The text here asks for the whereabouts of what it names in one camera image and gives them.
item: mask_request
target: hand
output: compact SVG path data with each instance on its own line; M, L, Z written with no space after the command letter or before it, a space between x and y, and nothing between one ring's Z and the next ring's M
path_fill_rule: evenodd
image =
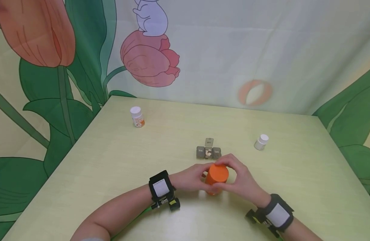
M218 182L213 184L214 187L233 192L259 208L264 208L270 203L271 196L257 184L249 172L248 167L240 162L233 154L220 157L216 165L225 165L232 168L235 170L237 176L232 184Z
M208 185L201 180L202 177L205 177L204 172L207 172L212 164L195 164L183 171L169 175L170 182L178 190L187 192L204 190L217 193L218 189L216 187Z

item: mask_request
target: white bottle with orange label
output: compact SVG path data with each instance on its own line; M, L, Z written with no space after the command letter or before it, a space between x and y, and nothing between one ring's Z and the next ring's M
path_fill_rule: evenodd
M142 127L145 125L145 120L142 115L141 108L139 106L134 106L130 109L131 117L133 118L133 123L135 127Z

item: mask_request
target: wristband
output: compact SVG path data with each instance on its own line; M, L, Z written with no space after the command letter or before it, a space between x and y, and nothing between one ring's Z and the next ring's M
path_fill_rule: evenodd
M281 232L294 220L294 210L277 194L271 194L271 202L265 208L259 208L259 211Z
M152 209L159 208L167 202L169 202L169 207L172 211L180 208L180 201L174 196L175 188L170 182L166 170L150 178L149 188L154 202L151 206Z

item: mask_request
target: table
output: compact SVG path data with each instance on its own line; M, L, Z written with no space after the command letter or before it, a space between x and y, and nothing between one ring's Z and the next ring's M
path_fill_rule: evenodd
M140 106L146 125L135 128L129 109ZM263 151L253 147L269 135ZM5 241L69 240L100 205L144 185L163 169L183 170L195 150L214 138L234 153L268 192L324 240L370 240L370 197L315 116L112 96L23 212ZM235 173L230 170L228 181ZM179 193L168 206L137 219L122 240L273 240L244 215L253 206L223 192Z

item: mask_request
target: painted backdrop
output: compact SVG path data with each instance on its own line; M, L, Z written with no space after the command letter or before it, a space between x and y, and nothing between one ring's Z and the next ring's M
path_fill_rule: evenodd
M369 69L370 0L0 0L0 240L111 95L323 105L370 194Z

